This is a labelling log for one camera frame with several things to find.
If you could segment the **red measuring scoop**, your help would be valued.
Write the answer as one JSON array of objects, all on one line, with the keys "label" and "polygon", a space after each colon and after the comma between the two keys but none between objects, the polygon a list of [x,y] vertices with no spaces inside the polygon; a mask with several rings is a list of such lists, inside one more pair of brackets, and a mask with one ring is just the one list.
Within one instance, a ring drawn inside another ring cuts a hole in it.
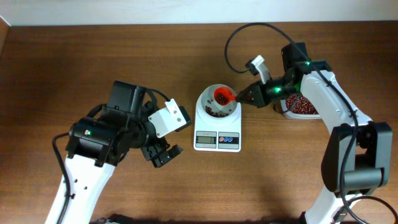
[{"label": "red measuring scoop", "polygon": [[215,101],[221,105],[226,106],[232,101],[236,101],[236,95],[232,89],[227,86],[221,86],[214,91],[213,97]]}]

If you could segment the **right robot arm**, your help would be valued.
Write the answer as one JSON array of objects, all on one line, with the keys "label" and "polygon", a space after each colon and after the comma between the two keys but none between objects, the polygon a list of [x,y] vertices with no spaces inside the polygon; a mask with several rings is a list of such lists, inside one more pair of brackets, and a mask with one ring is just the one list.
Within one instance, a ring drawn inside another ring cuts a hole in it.
[{"label": "right robot arm", "polygon": [[373,192],[389,180],[392,129],[374,122],[349,99],[324,60],[310,60],[305,44],[282,48],[284,76],[272,79],[264,59],[257,56],[246,64],[261,79],[241,91],[236,100],[257,108],[273,100],[301,94],[315,107],[330,138],[321,164],[323,188],[300,223],[340,223],[347,215],[363,220],[352,206],[373,199]]}]

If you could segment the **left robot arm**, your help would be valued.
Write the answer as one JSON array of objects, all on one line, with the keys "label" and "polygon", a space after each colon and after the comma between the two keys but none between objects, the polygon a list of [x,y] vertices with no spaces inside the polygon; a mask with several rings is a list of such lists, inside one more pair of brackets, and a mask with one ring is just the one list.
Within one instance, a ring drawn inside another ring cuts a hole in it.
[{"label": "left robot arm", "polygon": [[140,149],[144,159],[160,168],[183,149],[171,146],[165,136],[191,124],[185,108],[166,98],[159,108],[158,90],[126,82],[113,83],[109,100],[95,106],[74,123],[62,158],[57,140],[53,150],[62,179],[47,216],[47,223],[89,223],[104,186],[130,149]]}]

